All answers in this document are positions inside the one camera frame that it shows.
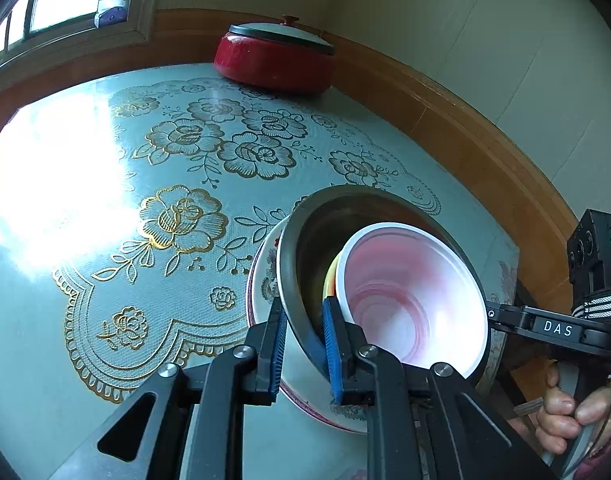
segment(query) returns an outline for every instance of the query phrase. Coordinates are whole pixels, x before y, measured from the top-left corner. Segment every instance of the gold floral pattern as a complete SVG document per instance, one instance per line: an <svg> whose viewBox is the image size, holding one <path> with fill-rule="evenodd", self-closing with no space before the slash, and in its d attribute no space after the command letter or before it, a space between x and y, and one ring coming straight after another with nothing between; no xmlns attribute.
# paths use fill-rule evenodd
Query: gold floral pattern
<svg viewBox="0 0 611 480"><path fill-rule="evenodd" d="M324 128L329 128L330 130L333 130L337 127L337 124L332 119L327 118L326 116L313 114L310 116L310 118L315 123L319 124L319 126L323 126Z"/></svg>
<svg viewBox="0 0 611 480"><path fill-rule="evenodd" d="M233 135L232 140L223 143L217 156L224 161L225 171L244 178L257 175L264 180L284 178L289 175L288 168L296 166L292 152L281 146L278 139L253 132Z"/></svg>
<svg viewBox="0 0 611 480"><path fill-rule="evenodd" d="M236 292L229 286L217 286L212 289L210 303L217 310L230 310L236 305Z"/></svg>
<svg viewBox="0 0 611 480"><path fill-rule="evenodd" d="M145 314L135 306L126 306L121 312L112 316L113 331L109 328L107 321L103 322L103 333L97 334L99 339L105 339L112 350L117 350L118 345L129 346L137 350L145 343L148 325Z"/></svg>
<svg viewBox="0 0 611 480"><path fill-rule="evenodd" d="M234 221L237 224L252 227L255 229L252 234L252 243L257 244L263 240L265 240L266 236L268 236L269 231L276 224L282 221L282 219L287 216L285 211L283 211L280 207L277 209L272 209L268 213L263 211L259 206L252 206L252 210L254 211L254 216L256 218L248 218L247 216L236 216L234 217Z"/></svg>
<svg viewBox="0 0 611 480"><path fill-rule="evenodd" d="M228 224L227 217L221 213L221 203L211 197L210 193L201 188L189 189L181 184L159 189L155 196L145 198L141 202L139 216L141 223L138 233L145 240L123 242L120 253L110 254L110 259L116 267L98 270L92 273L92 278L107 282L125 269L127 280L134 283L138 277L138 266L154 267L155 249L172 248L174 253L164 270L164 276L169 276L178 269L182 254L212 250L215 240L225 235L225 227ZM234 238L224 247L219 246L224 258L227 260L232 256L236 259L236 265L247 259L234 256L234 249L239 248L246 238L243 237L242 243L238 243L239 240L240 238Z"/></svg>
<svg viewBox="0 0 611 480"><path fill-rule="evenodd" d="M414 181L414 184L407 187L408 192L412 195L410 202L430 215L435 216L441 213L441 202L434 192L415 176L410 178Z"/></svg>
<svg viewBox="0 0 611 480"><path fill-rule="evenodd" d="M307 130L302 121L302 115L292 114L285 109L275 112L246 110L243 114L243 124L250 130L261 132L268 137L280 137L281 139L305 137Z"/></svg>
<svg viewBox="0 0 611 480"><path fill-rule="evenodd" d="M157 249L204 253L225 234L228 219L220 210L221 203L204 189L181 184L160 189L141 202L139 234Z"/></svg>
<svg viewBox="0 0 611 480"><path fill-rule="evenodd" d="M132 158L146 156L150 164L155 166L175 153L188 156L214 153L221 145L221 137L223 130L217 124L199 119L163 121L146 134L148 143L134 150Z"/></svg>
<svg viewBox="0 0 611 480"><path fill-rule="evenodd" d="M378 183L377 171L363 156L337 151L330 152L328 161L350 184L375 187Z"/></svg>
<svg viewBox="0 0 611 480"><path fill-rule="evenodd" d="M249 274L252 255L243 253L242 256L237 256L237 253L241 254L242 247L247 241L248 237L239 236L224 245L214 244L215 247L221 250L221 256L216 261L216 270L223 272L229 268L231 274L239 274L240 267L244 275Z"/></svg>
<svg viewBox="0 0 611 480"><path fill-rule="evenodd" d="M195 119L224 123L234 121L243 115L243 107L238 101L232 99L219 99L217 97L203 97L197 102L188 105L188 112Z"/></svg>
<svg viewBox="0 0 611 480"><path fill-rule="evenodd" d="M228 348L237 346L245 340L245 333L248 330L246 316L245 314L235 314L228 317L225 312L232 312L230 310L224 311L223 314L228 319L218 323L197 323L197 320L184 319L178 320L180 325L176 329L170 323L166 330L157 333L157 344L148 347L149 355L147 357L143 356L141 352L129 352L128 354L119 352L118 359L115 359L114 362L107 356L100 359L95 352L91 351L93 341L89 339L90 335L93 339L95 338L96 331L88 325L88 321L92 317L88 314L90 309L94 308L96 310L99 307L98 304L93 305L90 302L92 290L89 286L92 284L87 282L74 268L60 267L54 270L52 276L56 285L68 298L63 328L65 346L72 366L85 387L104 400L121 403L162 363L173 362L180 367L184 367L190 354L216 357ZM138 343L146 339L144 326L141 323L138 325L134 323L141 319L137 312L131 313L131 311L128 311L125 314L128 319L136 318L132 320L132 323L127 323L128 319L125 319L126 327L131 325L136 328L136 338L130 341ZM160 321L164 317L157 317L157 319ZM123 320L117 319L117 321L120 326L124 325ZM108 323L108 332L110 332L111 325L113 326L114 323ZM120 341L115 338L109 339L117 346L117 349L121 348L119 346ZM127 368L124 365L130 362L130 355L136 356L131 359L137 365L131 367L126 375Z"/></svg>
<svg viewBox="0 0 611 480"><path fill-rule="evenodd" d="M239 92L245 95L246 97L250 97L252 99L258 99L260 101L272 101L274 97L268 95L265 91L257 90L256 88L252 88L250 86L240 86Z"/></svg>
<svg viewBox="0 0 611 480"><path fill-rule="evenodd" d="M303 144L300 140L293 140L289 146L292 150L301 155L305 160L308 159L309 156L312 157L313 160L317 162L323 162L323 158L316 154L316 150L314 146Z"/></svg>
<svg viewBox="0 0 611 480"><path fill-rule="evenodd" d="M204 90L205 90L205 87L203 85L197 85L197 84L183 85L181 87L181 91L187 92L188 94L198 94L199 92L202 92Z"/></svg>
<svg viewBox="0 0 611 480"><path fill-rule="evenodd" d="M328 161L334 171L343 175L350 184L390 187L390 178L399 175L397 170L391 171L375 164L374 156L366 150L361 150L360 155L342 151L330 152Z"/></svg>
<svg viewBox="0 0 611 480"><path fill-rule="evenodd" d="M159 104L159 101L154 97L141 97L119 106L112 106L110 112L114 117L138 117L156 110Z"/></svg>

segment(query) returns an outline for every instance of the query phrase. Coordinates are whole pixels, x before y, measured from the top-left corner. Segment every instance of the wooden trim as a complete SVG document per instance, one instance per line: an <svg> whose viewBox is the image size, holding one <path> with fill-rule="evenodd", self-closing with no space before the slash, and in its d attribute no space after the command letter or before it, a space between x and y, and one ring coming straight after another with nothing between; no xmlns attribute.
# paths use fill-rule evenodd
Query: wooden trim
<svg viewBox="0 0 611 480"><path fill-rule="evenodd" d="M263 16L159 10L151 40L75 60L0 94L0 130L25 104L69 86L139 68L211 61L231 23ZM334 85L417 142L488 209L521 250L519 278L539 306L569 312L565 243L577 219L553 184L494 124L414 69L331 34Z"/></svg>

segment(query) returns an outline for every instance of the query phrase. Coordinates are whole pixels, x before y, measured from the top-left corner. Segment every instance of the lace tablecloth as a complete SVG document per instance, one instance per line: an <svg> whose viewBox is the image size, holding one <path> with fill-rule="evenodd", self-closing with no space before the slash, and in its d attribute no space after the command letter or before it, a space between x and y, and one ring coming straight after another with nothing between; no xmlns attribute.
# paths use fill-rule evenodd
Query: lace tablecloth
<svg viewBox="0 0 611 480"><path fill-rule="evenodd" d="M0 449L21 478L48 476L160 364L242 341L259 244L302 198L346 183L434 216L486 295L511 301L518 251L500 226L334 89L290 100L170 66L20 110L0 134ZM361 478L365 438L281 397L246 411L245 454L248 479Z"/></svg>

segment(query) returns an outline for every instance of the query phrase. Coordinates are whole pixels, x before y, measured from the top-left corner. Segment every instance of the floral ceramic plate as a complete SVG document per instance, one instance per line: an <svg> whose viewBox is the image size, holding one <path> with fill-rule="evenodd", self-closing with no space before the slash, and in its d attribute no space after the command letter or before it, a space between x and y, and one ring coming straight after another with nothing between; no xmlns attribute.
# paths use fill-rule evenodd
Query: floral ceramic plate
<svg viewBox="0 0 611 480"><path fill-rule="evenodd" d="M287 218L274 226L252 262L246 290L246 311L250 326L268 319L272 300L278 296L276 247L286 222ZM361 408L332 404L330 383L304 354L290 325L285 337L281 391L305 413L333 428L367 433Z"/></svg>

